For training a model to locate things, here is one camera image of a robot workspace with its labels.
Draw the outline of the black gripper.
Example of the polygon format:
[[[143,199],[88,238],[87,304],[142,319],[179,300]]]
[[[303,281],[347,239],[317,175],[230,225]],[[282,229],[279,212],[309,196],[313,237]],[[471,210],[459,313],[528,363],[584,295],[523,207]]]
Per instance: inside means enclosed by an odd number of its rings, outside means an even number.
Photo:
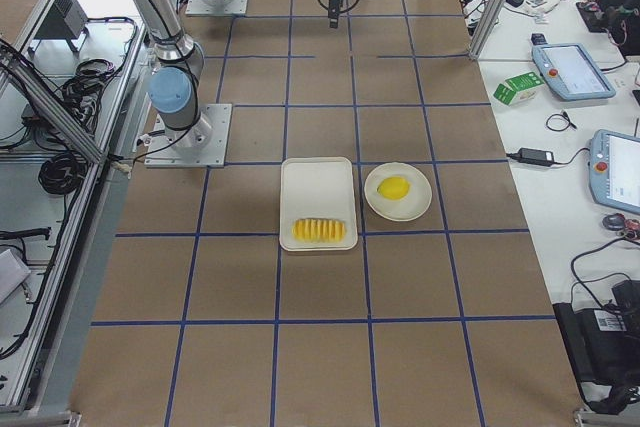
[[[328,18],[329,27],[332,29],[337,29],[339,27],[339,21],[341,11],[342,11],[343,0],[328,0]]]

